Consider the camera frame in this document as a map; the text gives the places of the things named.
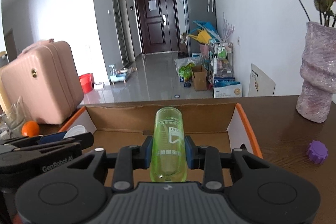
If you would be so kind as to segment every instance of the white board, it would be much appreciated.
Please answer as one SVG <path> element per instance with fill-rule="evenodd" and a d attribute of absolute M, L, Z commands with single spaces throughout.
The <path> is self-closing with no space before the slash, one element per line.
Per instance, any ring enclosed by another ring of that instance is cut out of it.
<path fill-rule="evenodd" d="M 273 96 L 275 82 L 255 64 L 251 64 L 249 97 Z"/>

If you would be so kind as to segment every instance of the refrigerator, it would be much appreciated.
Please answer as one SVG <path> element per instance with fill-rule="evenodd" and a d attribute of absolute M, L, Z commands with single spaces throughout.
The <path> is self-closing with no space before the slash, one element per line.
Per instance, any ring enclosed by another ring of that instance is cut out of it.
<path fill-rule="evenodd" d="M 197 25 L 194 20 L 209 21 L 217 30 L 216 5 L 212 11 L 212 0 L 210 0 L 210 8 L 208 12 L 208 0 L 183 0 L 185 26 L 187 34 L 195 29 Z M 200 53 L 200 46 L 196 40 L 188 37 L 188 53 Z"/>

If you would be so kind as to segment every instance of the metal shelf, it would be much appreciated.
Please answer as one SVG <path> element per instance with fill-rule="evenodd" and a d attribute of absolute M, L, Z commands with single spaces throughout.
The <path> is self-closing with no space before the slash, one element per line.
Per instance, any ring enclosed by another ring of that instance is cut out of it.
<path fill-rule="evenodd" d="M 226 48 L 226 58 L 218 56 L 218 47 Z M 222 64 L 222 68 L 217 69 L 216 75 L 214 73 L 214 67 L 211 64 L 211 62 L 213 62 L 214 55 L 217 57 L 217 60 L 219 62 L 227 60 L 226 64 Z M 209 44 L 208 60 L 209 60 L 209 82 L 212 84 L 213 87 L 214 87 L 213 77 L 234 77 L 234 46 L 232 43 L 214 42 L 212 44 Z"/>

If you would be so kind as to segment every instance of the yellow chair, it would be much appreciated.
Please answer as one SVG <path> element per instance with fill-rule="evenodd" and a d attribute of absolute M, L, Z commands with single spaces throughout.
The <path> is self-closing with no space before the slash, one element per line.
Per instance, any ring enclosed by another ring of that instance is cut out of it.
<path fill-rule="evenodd" d="M 206 30 L 197 29 L 198 35 L 188 34 L 189 37 L 195 39 L 201 44 L 207 45 L 209 44 L 209 40 L 212 38 Z"/>

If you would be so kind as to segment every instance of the black clamp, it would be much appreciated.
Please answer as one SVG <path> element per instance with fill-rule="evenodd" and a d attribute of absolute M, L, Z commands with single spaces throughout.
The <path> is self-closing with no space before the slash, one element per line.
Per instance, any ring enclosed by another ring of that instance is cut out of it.
<path fill-rule="evenodd" d="M 204 170 L 202 184 L 140 182 L 134 187 L 133 170 L 150 164 L 148 136 L 142 146 L 112 154 L 96 148 L 31 179 L 18 190 L 16 208 L 24 223 L 40 224 L 312 223 L 320 195 L 305 179 L 244 148 L 220 153 L 196 146 L 188 136 L 185 148 L 188 167 Z M 111 168 L 112 185 L 104 187 Z M 230 170 L 232 186 L 225 185 L 223 168 Z"/>
<path fill-rule="evenodd" d="M 26 181 L 82 155 L 93 145 L 91 133 L 63 138 L 66 132 L 0 141 L 0 223 L 11 223 L 16 190 Z"/>

